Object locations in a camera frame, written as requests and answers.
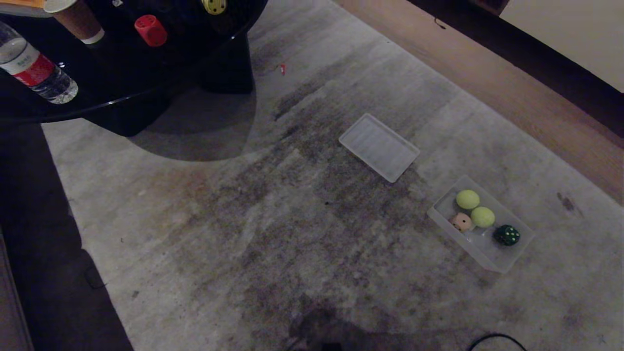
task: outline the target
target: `red label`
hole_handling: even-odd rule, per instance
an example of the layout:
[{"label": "red label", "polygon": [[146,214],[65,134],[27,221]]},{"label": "red label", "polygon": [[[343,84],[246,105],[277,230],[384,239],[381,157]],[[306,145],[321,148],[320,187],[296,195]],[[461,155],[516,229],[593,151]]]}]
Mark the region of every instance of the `red label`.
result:
[{"label": "red label", "polygon": [[37,61],[28,67],[28,69],[13,76],[17,78],[18,81],[32,87],[45,81],[52,72],[54,72],[54,64],[48,60],[46,56],[40,54],[39,57],[37,57]]}]

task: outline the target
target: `paper cup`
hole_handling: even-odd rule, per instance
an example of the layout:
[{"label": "paper cup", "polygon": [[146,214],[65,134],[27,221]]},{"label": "paper cup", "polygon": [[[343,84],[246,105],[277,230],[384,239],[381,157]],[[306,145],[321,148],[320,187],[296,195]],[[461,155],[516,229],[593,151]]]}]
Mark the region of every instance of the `paper cup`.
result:
[{"label": "paper cup", "polygon": [[47,0],[43,9],[85,44],[104,37],[102,25],[84,0]]}]

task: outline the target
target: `bottle label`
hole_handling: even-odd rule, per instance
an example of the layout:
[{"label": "bottle label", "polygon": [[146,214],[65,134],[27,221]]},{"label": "bottle label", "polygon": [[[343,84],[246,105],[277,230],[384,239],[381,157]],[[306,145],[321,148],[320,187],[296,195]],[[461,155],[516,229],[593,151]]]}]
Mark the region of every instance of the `bottle label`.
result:
[{"label": "bottle label", "polygon": [[18,57],[0,67],[29,87],[45,81],[54,72],[54,64],[30,44]]}]

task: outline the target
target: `gray carpet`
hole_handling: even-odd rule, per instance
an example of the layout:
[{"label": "gray carpet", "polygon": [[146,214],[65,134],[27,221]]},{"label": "gray carpet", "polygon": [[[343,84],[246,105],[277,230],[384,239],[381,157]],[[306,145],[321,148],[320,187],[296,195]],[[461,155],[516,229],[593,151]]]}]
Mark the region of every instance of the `gray carpet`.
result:
[{"label": "gray carpet", "polygon": [[[136,350],[618,349],[619,205],[328,0],[270,1],[250,42],[252,96],[189,92],[129,140],[44,127]],[[422,151],[395,184],[338,143],[365,112]],[[463,174],[538,235],[506,275],[425,215]]]}]

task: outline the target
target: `wooden floor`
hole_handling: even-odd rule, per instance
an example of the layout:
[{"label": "wooden floor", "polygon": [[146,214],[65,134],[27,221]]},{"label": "wooden floor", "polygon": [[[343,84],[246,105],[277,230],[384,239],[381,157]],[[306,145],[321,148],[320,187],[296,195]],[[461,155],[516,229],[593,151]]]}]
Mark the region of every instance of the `wooden floor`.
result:
[{"label": "wooden floor", "polygon": [[334,0],[536,138],[620,204],[624,142],[538,80],[407,0]]}]

